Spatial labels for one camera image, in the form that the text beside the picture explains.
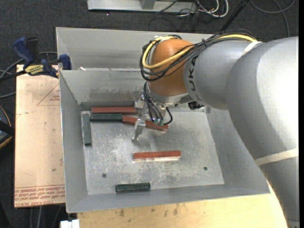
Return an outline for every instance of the red block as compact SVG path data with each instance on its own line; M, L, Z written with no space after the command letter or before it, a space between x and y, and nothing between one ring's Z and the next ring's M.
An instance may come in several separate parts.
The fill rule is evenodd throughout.
M92 107L92 113L137 114L133 106Z
M178 160L180 157L181 157L180 151L140 152L133 154L134 161Z
M137 121L136 117L123 116L122 123L129 124L129 125L135 125L136 121ZM163 132L166 132L168 130L168 125L158 126L158 125L155 125L153 122L150 122L150 121L145 121L145 123L146 123L146 128L159 130L159 131L163 131Z

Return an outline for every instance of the cardboard sheet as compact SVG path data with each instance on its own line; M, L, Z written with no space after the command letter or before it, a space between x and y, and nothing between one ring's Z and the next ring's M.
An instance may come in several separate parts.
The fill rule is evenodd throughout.
M14 207L65 202L59 80L16 80Z

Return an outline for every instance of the clamp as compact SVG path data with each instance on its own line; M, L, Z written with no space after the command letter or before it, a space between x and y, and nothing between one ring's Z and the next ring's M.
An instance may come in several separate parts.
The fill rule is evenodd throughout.
M40 60L38 52L38 40L36 38L25 39L21 37L17 39L13 46L15 53L25 60L23 71L20 74L27 73L31 76L46 75L58 78L58 71L48 64L46 59ZM71 61L67 54L59 56L60 69L70 70Z

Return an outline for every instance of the blue clamp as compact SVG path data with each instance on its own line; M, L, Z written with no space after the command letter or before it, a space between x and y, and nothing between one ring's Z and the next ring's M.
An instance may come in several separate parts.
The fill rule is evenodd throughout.
M18 40L16 40L12 47L15 53L26 61L27 65L31 64L34 61L33 56L31 55L31 53L29 52L29 50L25 45L24 37L21 37Z
M26 47L25 43L26 39L24 37L19 38L16 40L12 46L15 53L25 60L25 64L23 66L23 71L25 73L28 73L31 76L37 76L37 75L46 75L51 77L58 77L58 70L54 69L52 65L49 65L47 60L42 59L41 63L35 63L34 58L31 55L30 51ZM67 54L62 54L59 57L59 60L62 64L62 67L60 69L64 70L71 70L71 61Z
M72 69L72 64L70 57L67 54L62 54L59 56L59 60L62 63L62 67L64 70L71 70Z

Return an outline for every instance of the dark green block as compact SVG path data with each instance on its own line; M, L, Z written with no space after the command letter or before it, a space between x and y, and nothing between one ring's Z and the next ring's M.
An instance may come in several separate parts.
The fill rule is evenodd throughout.
M92 145L92 135L91 135L91 123L90 115L82 114L82 132L84 134L84 144L85 146Z
M121 122L121 113L91 113L91 122Z
M151 189L150 183L119 184L115 186L116 192L148 191Z

